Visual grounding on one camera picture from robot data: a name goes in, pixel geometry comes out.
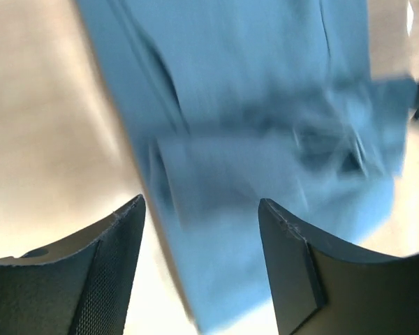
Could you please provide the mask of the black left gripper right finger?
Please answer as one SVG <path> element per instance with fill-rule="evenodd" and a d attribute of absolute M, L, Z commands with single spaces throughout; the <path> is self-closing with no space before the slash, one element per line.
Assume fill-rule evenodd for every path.
<path fill-rule="evenodd" d="M 357 246 L 270 199 L 258 220 L 280 334 L 419 334 L 419 253 Z"/>

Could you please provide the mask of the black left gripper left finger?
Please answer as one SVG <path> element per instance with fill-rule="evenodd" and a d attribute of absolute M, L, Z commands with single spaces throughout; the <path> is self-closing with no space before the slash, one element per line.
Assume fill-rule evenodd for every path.
<path fill-rule="evenodd" d="M 20 258 L 0 258 L 0 335 L 123 334 L 146 204 Z"/>

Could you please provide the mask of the blue-grey t-shirt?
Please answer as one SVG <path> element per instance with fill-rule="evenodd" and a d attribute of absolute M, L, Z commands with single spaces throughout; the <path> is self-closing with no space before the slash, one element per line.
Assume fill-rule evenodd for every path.
<path fill-rule="evenodd" d="M 353 243 L 389 217 L 410 77 L 373 80 L 366 1 L 79 1 L 189 310 L 270 298 L 258 205 Z"/>

